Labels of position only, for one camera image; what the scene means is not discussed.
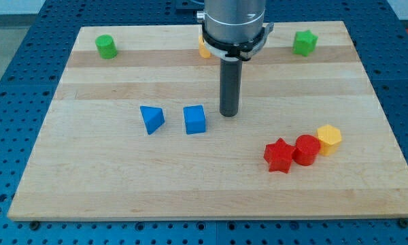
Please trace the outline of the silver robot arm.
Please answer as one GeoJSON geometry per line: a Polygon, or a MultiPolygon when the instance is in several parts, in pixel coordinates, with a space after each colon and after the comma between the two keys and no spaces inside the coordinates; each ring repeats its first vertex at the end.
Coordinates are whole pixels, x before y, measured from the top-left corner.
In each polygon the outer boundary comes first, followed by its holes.
{"type": "Polygon", "coordinates": [[[240,44],[259,35],[265,8],[265,0],[204,0],[197,21],[212,39],[240,44]]]}

